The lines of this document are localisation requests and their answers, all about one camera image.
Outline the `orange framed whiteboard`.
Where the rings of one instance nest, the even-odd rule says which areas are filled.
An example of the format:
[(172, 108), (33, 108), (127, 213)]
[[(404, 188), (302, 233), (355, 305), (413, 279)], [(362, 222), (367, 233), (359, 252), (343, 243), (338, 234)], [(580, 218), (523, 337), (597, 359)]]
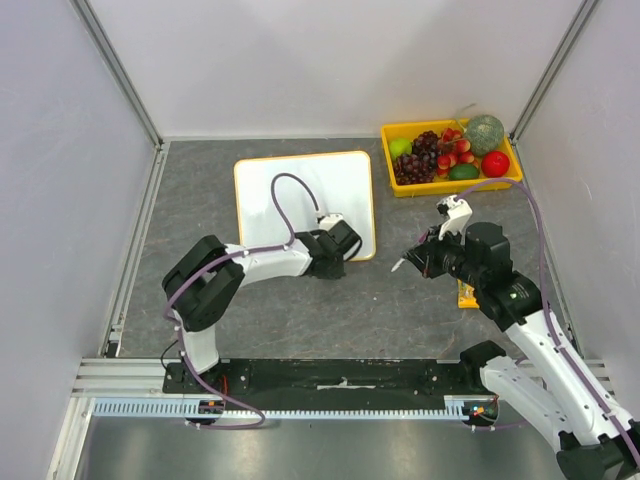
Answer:
[(354, 256), (376, 254), (373, 176), (361, 151), (243, 159), (234, 165), (239, 238), (242, 245), (281, 244), (297, 232), (318, 227), (318, 219), (340, 214), (362, 238)]

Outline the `white marker with purple cap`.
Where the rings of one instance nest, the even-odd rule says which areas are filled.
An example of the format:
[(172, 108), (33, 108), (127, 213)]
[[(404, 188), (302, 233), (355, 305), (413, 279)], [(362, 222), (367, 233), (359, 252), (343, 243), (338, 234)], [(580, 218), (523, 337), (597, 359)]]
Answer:
[(400, 258), (400, 259), (399, 259), (399, 260), (398, 260), (398, 261), (397, 261), (397, 262), (392, 266), (392, 268), (391, 268), (391, 272), (393, 273), (393, 272), (397, 271), (397, 270), (400, 268), (400, 266), (401, 266), (403, 263), (405, 263), (405, 261), (406, 261), (406, 259), (405, 259), (405, 258)]

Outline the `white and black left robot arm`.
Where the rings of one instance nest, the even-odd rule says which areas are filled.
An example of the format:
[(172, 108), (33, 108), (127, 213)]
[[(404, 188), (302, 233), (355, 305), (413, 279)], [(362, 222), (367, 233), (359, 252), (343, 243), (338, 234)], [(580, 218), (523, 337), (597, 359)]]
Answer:
[(362, 244), (344, 220), (297, 232), (282, 245), (247, 247), (224, 244), (214, 235), (201, 238), (161, 282), (167, 297), (165, 314), (177, 323), (189, 364), (185, 382), (198, 393), (218, 385), (215, 325), (241, 288), (280, 277), (338, 280)]

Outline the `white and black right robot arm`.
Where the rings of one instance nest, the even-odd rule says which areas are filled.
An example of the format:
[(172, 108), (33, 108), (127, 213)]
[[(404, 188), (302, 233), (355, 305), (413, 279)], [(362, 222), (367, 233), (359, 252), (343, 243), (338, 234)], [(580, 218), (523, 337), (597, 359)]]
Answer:
[(465, 350), (458, 381), (507, 402), (547, 441), (568, 479), (630, 479), (639, 473), (639, 422), (620, 406), (561, 333), (538, 286), (517, 272), (500, 226), (464, 234), (430, 229), (403, 260), (425, 278), (444, 274), (474, 289), (480, 311), (536, 368), (536, 383), (491, 341)]

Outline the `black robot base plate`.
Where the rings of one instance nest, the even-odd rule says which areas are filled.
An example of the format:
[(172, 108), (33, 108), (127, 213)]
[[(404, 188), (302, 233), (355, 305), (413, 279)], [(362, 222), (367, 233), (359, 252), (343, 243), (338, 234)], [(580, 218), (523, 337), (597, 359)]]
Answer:
[(463, 363), (433, 359), (236, 358), (201, 378), (262, 411), (432, 410), (446, 396), (495, 396)]

